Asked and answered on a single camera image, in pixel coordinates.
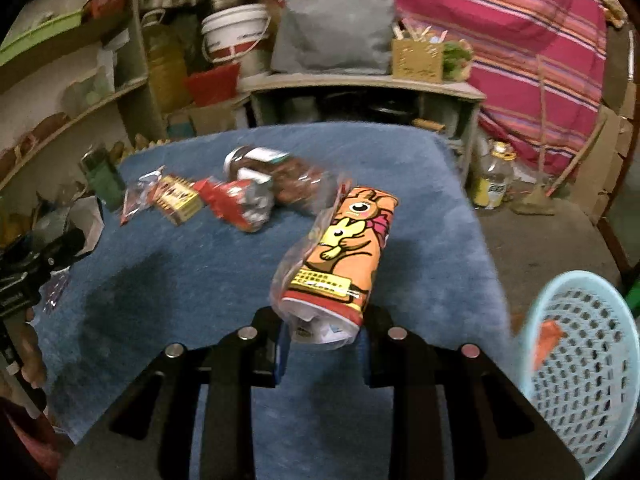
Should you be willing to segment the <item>person left hand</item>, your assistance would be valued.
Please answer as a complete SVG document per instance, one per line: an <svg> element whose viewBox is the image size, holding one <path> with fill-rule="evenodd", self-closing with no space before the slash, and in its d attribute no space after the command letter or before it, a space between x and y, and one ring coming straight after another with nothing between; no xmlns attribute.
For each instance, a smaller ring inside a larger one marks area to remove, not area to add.
<svg viewBox="0 0 640 480"><path fill-rule="evenodd" d="M28 308L12 316L6 327L23 362L21 368L23 378L32 388L41 388L47 382L47 367L43 362L37 333L32 326L34 318L34 309ZM27 394L17 380L8 375L4 366L1 367L0 382L2 398L21 408L26 408L29 404Z"/></svg>

